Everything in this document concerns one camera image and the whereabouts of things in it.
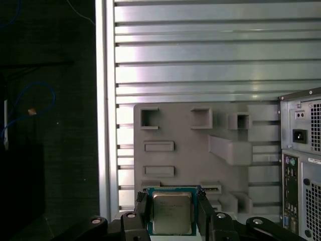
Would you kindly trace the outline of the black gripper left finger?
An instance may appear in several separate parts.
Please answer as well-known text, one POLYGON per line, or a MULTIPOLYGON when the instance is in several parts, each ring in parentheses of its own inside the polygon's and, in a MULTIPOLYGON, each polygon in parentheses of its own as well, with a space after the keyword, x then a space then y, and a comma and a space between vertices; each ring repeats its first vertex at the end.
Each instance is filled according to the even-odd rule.
POLYGON ((138 192, 133 211, 108 222, 102 216, 85 219, 52 240, 150 240, 147 230, 150 203, 146 192, 138 192))

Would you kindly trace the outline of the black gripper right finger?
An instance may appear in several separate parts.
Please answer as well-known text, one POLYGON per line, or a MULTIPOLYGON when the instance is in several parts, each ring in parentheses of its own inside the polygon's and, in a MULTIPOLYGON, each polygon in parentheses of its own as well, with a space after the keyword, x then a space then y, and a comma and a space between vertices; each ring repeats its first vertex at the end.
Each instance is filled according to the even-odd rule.
POLYGON ((241 224, 227 213, 215 212, 203 189, 197 191, 197 227, 202 240, 305 240, 263 217, 251 217, 241 224))

